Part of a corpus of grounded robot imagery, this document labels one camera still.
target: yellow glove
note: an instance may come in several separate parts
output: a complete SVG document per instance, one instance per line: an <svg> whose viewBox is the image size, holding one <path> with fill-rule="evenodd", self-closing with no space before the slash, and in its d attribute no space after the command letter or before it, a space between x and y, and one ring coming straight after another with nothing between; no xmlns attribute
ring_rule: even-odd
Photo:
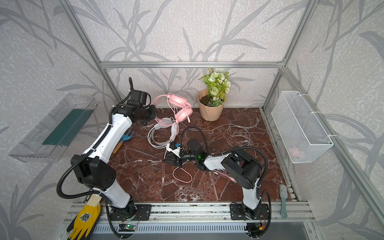
<svg viewBox="0 0 384 240"><path fill-rule="evenodd" d="M73 229L68 240L88 240L91 238L91 234L100 215L100 200L101 197L99 195L92 194L87 204L68 226L67 232Z"/></svg>

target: transparent plastic bin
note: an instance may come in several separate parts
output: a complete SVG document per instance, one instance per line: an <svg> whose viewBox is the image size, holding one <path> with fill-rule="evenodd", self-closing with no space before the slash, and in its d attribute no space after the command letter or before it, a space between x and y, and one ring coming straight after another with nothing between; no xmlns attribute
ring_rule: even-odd
<svg viewBox="0 0 384 240"><path fill-rule="evenodd" d="M93 101L66 95L9 155L22 162L57 162L96 109Z"/></svg>
<svg viewBox="0 0 384 240"><path fill-rule="evenodd" d="M298 91L282 91L272 117L292 163L313 162L333 146L316 114Z"/></svg>

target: red marble surface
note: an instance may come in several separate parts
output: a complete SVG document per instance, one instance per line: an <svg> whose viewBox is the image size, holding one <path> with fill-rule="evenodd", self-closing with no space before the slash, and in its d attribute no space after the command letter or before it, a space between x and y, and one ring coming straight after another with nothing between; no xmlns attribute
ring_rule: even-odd
<svg viewBox="0 0 384 240"><path fill-rule="evenodd" d="M285 184L281 168L278 164L271 139L266 130L262 115L258 108L224 108L221 117L214 122L202 119L200 110L193 109L193 114L187 126L198 126L202 130L211 130L223 124L232 123L241 126L254 126L248 129L250 133L251 145L263 151L268 158L268 172L265 176L261 191L268 190L272 201L280 200L279 184ZM158 117L170 117L170 109L158 109ZM125 141L123 146L116 154L110 158L109 164L117 172L117 180L121 187L137 202L177 202L177 201L242 201L243 193L240 185L230 181L227 177L213 171L203 172L194 166L194 162L184 164L184 169L188 171L193 180L190 183L183 183L173 178L172 172L176 168L168 163L162 162L165 149L155 149L147 141L148 131L155 124L155 121L148 122L148 126L133 124L130 128L135 132L134 137ZM180 134L176 137L179 142L184 125L180 125ZM227 132L228 125L220 127L214 131L204 132L208 140L211 153L221 153L230 150L233 146L244 144L243 137L233 137ZM243 129L233 127L229 130L231 135L246 135ZM166 141L170 136L170 127L160 129L155 132L155 139L158 142ZM196 131L188 130L183 138L183 145L186 148L187 142L191 138L196 138L200 143L204 142L201 134ZM257 159L264 165L260 155ZM190 180L183 170L177 169L175 176L186 182Z"/></svg>

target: logo on glove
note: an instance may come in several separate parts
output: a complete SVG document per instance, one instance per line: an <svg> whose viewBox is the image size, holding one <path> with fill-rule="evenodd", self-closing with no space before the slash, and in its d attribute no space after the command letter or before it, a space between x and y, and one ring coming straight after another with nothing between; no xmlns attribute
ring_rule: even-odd
<svg viewBox="0 0 384 240"><path fill-rule="evenodd" d="M92 214L90 214L89 212L86 212L83 215L81 215L79 219L81 219L82 222L87 222L91 218L91 216Z"/></svg>

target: leaf pattern wallpaper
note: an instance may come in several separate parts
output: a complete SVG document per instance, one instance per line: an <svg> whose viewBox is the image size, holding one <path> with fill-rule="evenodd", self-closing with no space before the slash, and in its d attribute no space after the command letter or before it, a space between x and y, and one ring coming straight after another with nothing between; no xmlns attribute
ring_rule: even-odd
<svg viewBox="0 0 384 240"><path fill-rule="evenodd" d="M57 1L0 1L0 238L54 239L74 200L56 183L99 135L116 100ZM57 163L22 163L8 153L68 93L94 96L98 107ZM84 190L74 175L66 192Z"/></svg>
<svg viewBox="0 0 384 240"><path fill-rule="evenodd" d="M307 5L306 0L70 2L102 61L281 61ZM277 70L227 70L233 87L226 106L262 106ZM199 78L206 73L201 68L108 69L121 96L128 93L131 76L135 87L153 97L176 93L194 107L205 88Z"/></svg>
<svg viewBox="0 0 384 240"><path fill-rule="evenodd" d="M319 2L289 69L384 196L384 1ZM279 91L292 90L282 78ZM329 150L311 164L292 164L300 198L326 239L384 239L384 230L339 160Z"/></svg>

